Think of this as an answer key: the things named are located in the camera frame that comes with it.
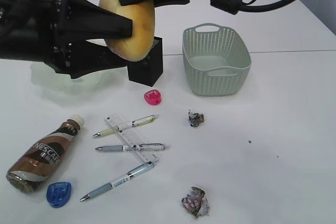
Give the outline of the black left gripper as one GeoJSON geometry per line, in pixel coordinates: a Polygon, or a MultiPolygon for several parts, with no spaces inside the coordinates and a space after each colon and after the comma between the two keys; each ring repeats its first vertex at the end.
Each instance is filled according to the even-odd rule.
{"type": "Polygon", "coordinates": [[[87,0],[64,0],[64,40],[77,41],[69,53],[68,46],[56,41],[60,4],[1,0],[1,59],[43,62],[72,79],[128,65],[106,46],[77,40],[130,38],[132,20],[87,0]]]}

